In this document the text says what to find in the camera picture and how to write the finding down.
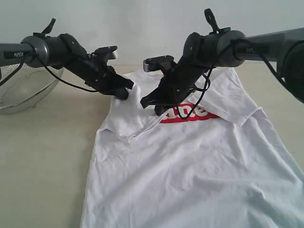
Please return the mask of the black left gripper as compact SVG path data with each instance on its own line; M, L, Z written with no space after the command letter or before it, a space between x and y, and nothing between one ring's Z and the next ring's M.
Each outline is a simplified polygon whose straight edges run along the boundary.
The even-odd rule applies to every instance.
M127 100L127 89L132 90L134 85L132 80L116 74L113 68L90 59L90 56L87 56L86 60L75 57L66 64L66 69L83 79L86 85L97 92L112 95L119 100Z

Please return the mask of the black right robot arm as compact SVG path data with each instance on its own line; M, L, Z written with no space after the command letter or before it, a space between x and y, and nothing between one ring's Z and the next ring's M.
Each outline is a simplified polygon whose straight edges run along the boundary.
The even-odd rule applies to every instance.
M200 89L204 94L210 86L210 75L216 67L238 67L245 61L262 61L278 82L297 100L304 99L304 30L302 28L246 37L231 28L219 28L211 9L205 9L206 21L212 27L208 35L191 33L178 62L172 56L144 60L145 72L162 71L158 87L140 101L143 108L154 106L161 115L178 106L191 93L198 91L196 82L205 78Z

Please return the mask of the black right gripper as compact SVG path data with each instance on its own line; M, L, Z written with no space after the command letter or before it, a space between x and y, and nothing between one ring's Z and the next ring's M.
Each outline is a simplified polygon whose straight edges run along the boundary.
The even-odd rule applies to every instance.
M159 85L159 91L152 91L143 97L140 104L143 109L154 105L156 115L160 116L173 106L180 104L196 81L197 70L176 68L165 76Z

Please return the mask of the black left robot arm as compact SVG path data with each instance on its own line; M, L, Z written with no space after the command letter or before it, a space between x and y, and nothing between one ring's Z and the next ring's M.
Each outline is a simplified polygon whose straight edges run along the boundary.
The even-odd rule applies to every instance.
M81 78L88 88L77 88L90 93L111 95L126 100L133 81L116 73L108 60L117 58L117 46L97 48L92 53L87 51L70 34L63 33L57 37L50 36L56 20L52 19L40 33L34 32L20 43L2 43L0 45L0 65L3 67L17 65L6 78L0 81L4 85L24 64L32 68L45 68L52 76L51 68L65 68Z

